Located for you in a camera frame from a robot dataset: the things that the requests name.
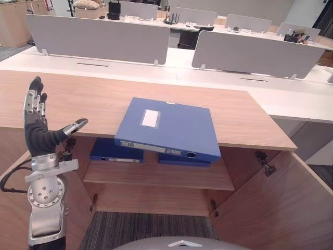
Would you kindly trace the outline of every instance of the cabinet shelf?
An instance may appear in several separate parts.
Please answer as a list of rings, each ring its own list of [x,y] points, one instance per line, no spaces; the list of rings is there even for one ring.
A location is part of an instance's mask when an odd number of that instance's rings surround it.
[[[84,182],[169,186],[187,189],[234,190],[223,159],[209,168],[158,163],[158,154],[145,151],[144,163],[91,161]]]

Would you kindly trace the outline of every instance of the gray carpet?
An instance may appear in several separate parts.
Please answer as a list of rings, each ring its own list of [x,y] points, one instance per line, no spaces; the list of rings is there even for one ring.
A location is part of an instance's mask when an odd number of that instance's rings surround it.
[[[158,236],[217,239],[208,217],[96,212],[80,250],[110,250]]]
[[[333,166],[310,165],[310,168],[333,189]]]
[[[6,47],[0,47],[0,61],[3,61],[17,53],[20,53],[21,51],[25,51],[27,48],[32,47],[29,44],[25,44],[20,47],[16,48],[6,48]]]

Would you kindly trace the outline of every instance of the binder finger hole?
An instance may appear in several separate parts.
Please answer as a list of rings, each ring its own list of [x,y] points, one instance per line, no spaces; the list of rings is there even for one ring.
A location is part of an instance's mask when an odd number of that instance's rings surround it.
[[[194,157],[196,157],[196,153],[189,152],[189,153],[187,153],[187,157],[188,158],[194,158]]]

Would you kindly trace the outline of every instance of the binder label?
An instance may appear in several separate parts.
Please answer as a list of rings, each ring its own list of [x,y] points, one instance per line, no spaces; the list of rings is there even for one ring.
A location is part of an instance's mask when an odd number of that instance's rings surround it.
[[[140,160],[137,159],[125,159],[125,158],[109,158],[109,161],[121,161],[124,163],[140,163]]]
[[[155,152],[159,152],[159,153],[165,153],[164,147],[157,147],[157,146],[151,146],[151,145],[135,143],[135,142],[126,142],[126,141],[120,141],[120,145],[125,146],[125,147],[134,147],[134,148],[139,148],[139,149],[155,151]]]
[[[156,128],[158,123],[158,118],[160,116],[160,112],[150,109],[145,109],[144,116],[142,119],[142,126]]]

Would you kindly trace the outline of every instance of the white desk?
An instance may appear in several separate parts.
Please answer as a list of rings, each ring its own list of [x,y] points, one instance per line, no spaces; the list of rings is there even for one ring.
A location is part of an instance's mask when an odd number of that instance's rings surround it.
[[[248,91],[272,117],[333,122],[333,85],[315,81],[316,79],[323,80],[329,74],[323,70],[324,67],[316,66],[314,72],[311,71],[309,79],[306,80],[289,80],[216,70],[200,71],[191,67],[193,53],[194,51],[190,50],[169,48],[166,64],[154,67],[153,65],[109,60],[44,56],[35,47],[32,47],[0,62],[0,70],[47,72],[157,84],[243,90]],[[316,76],[319,74],[323,74],[323,77],[317,78]]]
[[[177,30],[177,31],[190,31],[190,32],[198,32],[199,30],[194,27],[187,27],[184,23],[177,23],[177,24],[165,24],[163,23],[163,18],[157,18],[156,20],[147,20],[147,19],[139,19],[137,17],[121,17],[121,19],[117,22],[132,22],[132,23],[140,23],[140,24],[148,24],[148,25],[154,25],[154,26],[164,26],[169,27],[171,30]],[[243,35],[243,36],[252,36],[255,38],[263,38],[263,39],[271,39],[271,40],[280,40],[283,41],[284,36],[276,35],[276,33],[273,32],[267,32],[267,33],[258,33],[258,32],[249,32],[242,30],[239,33],[232,32],[228,28],[224,27],[224,25],[215,24],[213,32],[218,33],[228,33],[228,34],[234,34],[234,35]],[[330,51],[333,51],[333,48],[327,47],[325,45],[309,41],[308,46],[314,46],[314,47],[320,47],[324,48]]]

